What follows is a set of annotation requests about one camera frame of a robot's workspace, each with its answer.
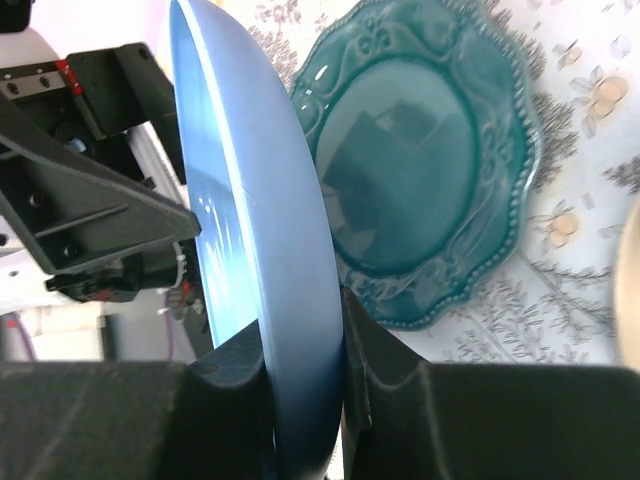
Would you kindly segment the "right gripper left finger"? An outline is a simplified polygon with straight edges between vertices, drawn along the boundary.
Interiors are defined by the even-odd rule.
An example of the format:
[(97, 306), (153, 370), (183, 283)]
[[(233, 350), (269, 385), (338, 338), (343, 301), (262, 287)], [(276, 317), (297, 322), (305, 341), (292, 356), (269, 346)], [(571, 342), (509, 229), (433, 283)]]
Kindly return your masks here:
[(1, 366), (5, 479), (271, 479), (256, 324), (190, 364)]

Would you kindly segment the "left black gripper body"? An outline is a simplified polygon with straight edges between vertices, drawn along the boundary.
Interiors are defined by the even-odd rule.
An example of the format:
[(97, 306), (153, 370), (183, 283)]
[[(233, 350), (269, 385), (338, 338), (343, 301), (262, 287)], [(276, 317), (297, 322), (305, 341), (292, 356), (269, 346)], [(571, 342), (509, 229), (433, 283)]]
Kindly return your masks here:
[[(189, 210), (174, 90), (147, 45), (4, 68), (2, 99), (72, 151)], [(12, 314), (65, 301), (124, 303), (142, 290), (199, 292), (195, 238), (49, 275), (1, 214), (1, 310)]]

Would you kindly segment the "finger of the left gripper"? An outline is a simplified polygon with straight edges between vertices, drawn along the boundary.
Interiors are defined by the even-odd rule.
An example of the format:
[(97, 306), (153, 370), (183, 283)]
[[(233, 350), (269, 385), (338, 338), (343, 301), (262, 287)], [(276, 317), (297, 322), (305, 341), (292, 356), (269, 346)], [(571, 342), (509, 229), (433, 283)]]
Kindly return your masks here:
[(185, 207), (72, 151), (1, 101), (1, 214), (49, 275), (197, 236)]

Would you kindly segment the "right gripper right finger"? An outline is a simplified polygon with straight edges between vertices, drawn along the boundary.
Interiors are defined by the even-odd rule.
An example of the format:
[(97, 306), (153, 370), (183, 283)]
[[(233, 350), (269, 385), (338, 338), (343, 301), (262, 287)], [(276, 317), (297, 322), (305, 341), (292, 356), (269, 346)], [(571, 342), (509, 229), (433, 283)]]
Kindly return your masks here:
[(431, 363), (341, 295), (347, 478), (638, 477), (635, 372)]

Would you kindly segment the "light blue plate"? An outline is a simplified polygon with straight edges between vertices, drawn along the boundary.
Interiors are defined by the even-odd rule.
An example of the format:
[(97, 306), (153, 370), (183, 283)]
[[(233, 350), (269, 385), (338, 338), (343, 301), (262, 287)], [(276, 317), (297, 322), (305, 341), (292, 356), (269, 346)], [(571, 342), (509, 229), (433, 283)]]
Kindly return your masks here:
[(270, 60), (231, 15), (174, 1), (177, 118), (215, 346), (257, 322), (278, 473), (320, 479), (343, 397), (343, 322), (319, 182)]

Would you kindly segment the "dark teal scalloped plate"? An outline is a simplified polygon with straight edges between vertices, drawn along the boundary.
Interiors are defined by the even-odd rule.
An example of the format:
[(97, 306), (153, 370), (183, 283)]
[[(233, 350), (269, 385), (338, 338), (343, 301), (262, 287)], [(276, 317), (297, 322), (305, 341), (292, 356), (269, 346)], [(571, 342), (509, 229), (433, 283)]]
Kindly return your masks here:
[(526, 59), (480, 1), (361, 1), (292, 80), (341, 283), (423, 329), (516, 249), (543, 150)]

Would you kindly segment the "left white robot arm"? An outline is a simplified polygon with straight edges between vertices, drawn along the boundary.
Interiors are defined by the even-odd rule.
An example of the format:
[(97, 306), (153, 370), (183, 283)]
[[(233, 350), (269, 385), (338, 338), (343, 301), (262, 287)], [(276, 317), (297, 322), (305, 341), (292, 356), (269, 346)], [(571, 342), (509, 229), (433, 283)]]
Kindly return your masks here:
[(1, 5), (1, 354), (211, 346), (164, 1)]

